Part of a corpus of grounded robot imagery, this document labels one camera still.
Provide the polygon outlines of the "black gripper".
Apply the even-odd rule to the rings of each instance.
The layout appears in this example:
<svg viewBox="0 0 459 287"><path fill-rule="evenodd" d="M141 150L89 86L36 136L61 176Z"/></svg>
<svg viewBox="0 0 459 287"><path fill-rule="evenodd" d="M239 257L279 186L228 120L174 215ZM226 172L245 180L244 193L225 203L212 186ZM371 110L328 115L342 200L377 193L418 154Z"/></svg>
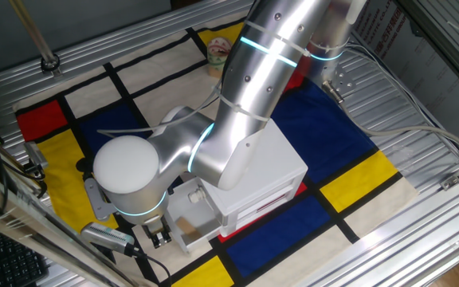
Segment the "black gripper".
<svg viewBox="0 0 459 287"><path fill-rule="evenodd" d="M146 222L142 225L145 234L151 239L155 249L165 243L172 241L170 236L171 229L164 217L156 218L154 221Z"/></svg>

